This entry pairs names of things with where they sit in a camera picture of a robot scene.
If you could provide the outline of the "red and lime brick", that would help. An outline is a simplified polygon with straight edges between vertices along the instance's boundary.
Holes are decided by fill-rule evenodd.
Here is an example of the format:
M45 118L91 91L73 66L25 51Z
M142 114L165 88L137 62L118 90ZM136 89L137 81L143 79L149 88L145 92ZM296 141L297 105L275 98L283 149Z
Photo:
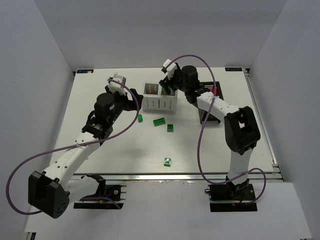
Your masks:
M209 90L210 90L210 92L212 92L215 96L218 95L218 90L217 90L216 87L213 86L213 87L209 88Z

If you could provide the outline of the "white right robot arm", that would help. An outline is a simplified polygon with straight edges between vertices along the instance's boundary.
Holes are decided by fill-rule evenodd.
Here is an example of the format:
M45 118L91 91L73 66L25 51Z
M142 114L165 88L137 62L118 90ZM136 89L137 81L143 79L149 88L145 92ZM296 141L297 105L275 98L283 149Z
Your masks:
M223 123L225 142L231 152L225 184L235 193L246 188L250 158L261 138L253 110L249 106L231 105L216 96L199 81L197 69L192 65L179 67L168 59L161 70L166 76L159 84L166 93L182 91L191 105Z

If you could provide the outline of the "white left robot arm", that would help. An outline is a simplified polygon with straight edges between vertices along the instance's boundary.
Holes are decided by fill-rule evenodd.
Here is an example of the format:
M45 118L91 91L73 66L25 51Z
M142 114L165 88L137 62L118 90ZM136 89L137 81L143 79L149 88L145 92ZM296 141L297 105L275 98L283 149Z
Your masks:
M127 94L107 89L98 95L93 111L88 115L85 126L74 142L74 148L42 172L34 171L28 178L28 203L43 213L59 218L70 203L81 199L94 201L107 197L106 180L96 174L85 174L77 181L71 181L77 169L108 138L113 124L123 111L139 111L143 96L131 89L133 98Z

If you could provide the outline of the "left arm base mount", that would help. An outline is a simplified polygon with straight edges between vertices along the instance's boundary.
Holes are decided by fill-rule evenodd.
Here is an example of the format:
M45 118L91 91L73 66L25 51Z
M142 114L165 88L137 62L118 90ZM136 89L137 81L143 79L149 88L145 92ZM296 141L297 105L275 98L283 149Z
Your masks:
M82 210L120 210L126 198L126 186L121 184L107 184L106 180L98 174L82 176L93 180L97 184L92 188L94 193L82 196L73 204L74 209Z

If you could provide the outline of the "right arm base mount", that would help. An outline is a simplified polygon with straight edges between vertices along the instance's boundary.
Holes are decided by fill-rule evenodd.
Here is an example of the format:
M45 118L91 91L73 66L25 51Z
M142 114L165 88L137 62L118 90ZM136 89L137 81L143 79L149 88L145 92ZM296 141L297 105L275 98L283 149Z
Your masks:
M209 185L204 193L209 196L209 206L212 213L257 212L255 191L252 184L237 193L226 184Z

